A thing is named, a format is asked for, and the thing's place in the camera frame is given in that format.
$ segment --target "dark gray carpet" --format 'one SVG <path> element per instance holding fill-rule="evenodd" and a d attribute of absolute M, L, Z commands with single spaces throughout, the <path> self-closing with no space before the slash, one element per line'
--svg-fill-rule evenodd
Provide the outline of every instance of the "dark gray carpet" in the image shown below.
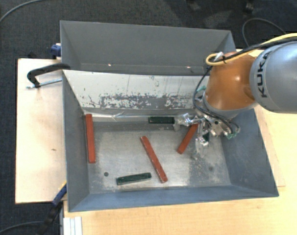
<path fill-rule="evenodd" d="M 0 17 L 26 1 L 0 0 Z M 239 48 L 246 47 L 241 29 L 250 18 L 266 19 L 287 32 L 297 32 L 297 0 L 256 0 L 252 15 L 243 13 L 245 3 L 197 0 L 197 10 L 192 11 L 185 0 L 52 0 L 8 16 L 0 24 L 0 230 L 44 220 L 50 208 L 47 203 L 15 205 L 17 58 L 27 57 L 30 51 L 38 58 L 51 58 L 50 47 L 60 41 L 60 20 L 228 29 Z M 262 22 L 250 22 L 246 33 L 250 44 L 282 34 Z M 24 227 L 7 234 L 34 234 L 35 230 Z M 51 228 L 49 234 L 58 234 L 58 227 Z"/>

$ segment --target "wooden table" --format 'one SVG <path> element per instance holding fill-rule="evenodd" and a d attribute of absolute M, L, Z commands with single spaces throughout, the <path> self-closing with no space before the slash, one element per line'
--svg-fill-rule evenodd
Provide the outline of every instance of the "wooden table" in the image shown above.
<path fill-rule="evenodd" d="M 61 84 L 25 89 L 29 70 L 53 62 L 18 61 L 17 204 L 51 201 L 66 177 Z M 65 200 L 64 216 L 81 216 L 84 235 L 297 235 L 297 115 L 255 110 L 279 197 L 71 213 Z"/>

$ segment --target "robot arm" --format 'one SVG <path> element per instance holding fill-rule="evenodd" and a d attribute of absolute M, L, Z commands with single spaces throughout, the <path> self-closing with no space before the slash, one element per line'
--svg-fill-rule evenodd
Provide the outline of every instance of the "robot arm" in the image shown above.
<path fill-rule="evenodd" d="M 259 46 L 266 49 L 258 57 L 248 54 Z M 208 144 L 204 133 L 234 137 L 240 127 L 232 119 L 257 104 L 272 112 L 297 114 L 297 33 L 248 50 L 207 58 L 207 86 L 199 88 L 202 78 L 193 96 L 197 115 L 179 120 L 186 126 L 199 124 L 196 148 L 201 153 Z"/>

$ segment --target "red wooden stick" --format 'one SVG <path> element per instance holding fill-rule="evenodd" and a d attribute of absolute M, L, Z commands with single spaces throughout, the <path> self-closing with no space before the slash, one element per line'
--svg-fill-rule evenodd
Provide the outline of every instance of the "red wooden stick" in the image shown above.
<path fill-rule="evenodd" d="M 141 140 L 141 143 L 145 149 L 145 151 L 147 152 L 147 155 L 150 159 L 150 161 L 152 162 L 152 165 L 157 173 L 157 176 L 159 177 L 160 179 L 160 182 L 164 183 L 166 181 L 168 181 L 168 178 L 166 176 L 166 173 L 164 172 L 150 142 L 149 142 L 149 139 L 146 137 L 146 136 L 143 136 L 140 138 Z"/>
<path fill-rule="evenodd" d="M 191 125 L 188 133 L 186 134 L 186 136 L 182 140 L 179 148 L 177 149 L 178 153 L 180 153 L 180 154 L 184 153 L 184 151 L 186 150 L 189 142 L 191 141 L 191 138 L 193 137 L 194 133 L 197 131 L 197 128 L 198 128 L 198 124 Z"/>
<path fill-rule="evenodd" d="M 86 139 L 88 143 L 88 159 L 89 159 L 89 163 L 93 164 L 96 162 L 96 156 L 95 156 L 92 114 L 85 115 L 85 123 L 86 123 Z"/>

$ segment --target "yellow cable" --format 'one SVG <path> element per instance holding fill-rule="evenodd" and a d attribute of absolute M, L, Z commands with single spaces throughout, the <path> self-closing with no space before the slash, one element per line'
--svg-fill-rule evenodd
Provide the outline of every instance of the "yellow cable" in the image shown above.
<path fill-rule="evenodd" d="M 279 37 L 272 38 L 272 39 L 270 39 L 270 40 L 268 40 L 266 42 L 261 43 L 261 46 L 260 47 L 262 47 L 263 44 L 267 44 L 267 43 L 270 43 L 270 42 L 274 42 L 274 41 L 278 41 L 278 40 L 282 40 L 282 39 L 286 39 L 286 38 L 290 38 L 290 37 L 297 37 L 297 33 L 289 33 L 289 34 L 285 34 L 285 35 L 282 35 L 282 36 L 279 36 Z M 210 65 L 210 66 L 223 65 L 223 64 L 229 63 L 229 62 L 231 62 L 231 61 L 233 61 L 235 59 L 238 59 L 238 58 L 240 58 L 242 56 L 245 56 L 245 55 L 247 55 L 247 54 L 255 51 L 256 49 L 258 49 L 260 47 L 257 47 L 257 48 L 255 48 L 253 50 L 250 50 L 248 52 L 242 53 L 240 55 L 237 55 L 237 56 L 232 57 L 230 59 L 227 59 L 225 61 L 219 61 L 219 62 L 210 62 L 209 61 L 211 58 L 213 58 L 213 57 L 215 57 L 217 55 L 217 53 L 213 53 L 213 54 L 210 54 L 210 55 L 207 56 L 206 63 L 207 63 L 207 65 Z"/>

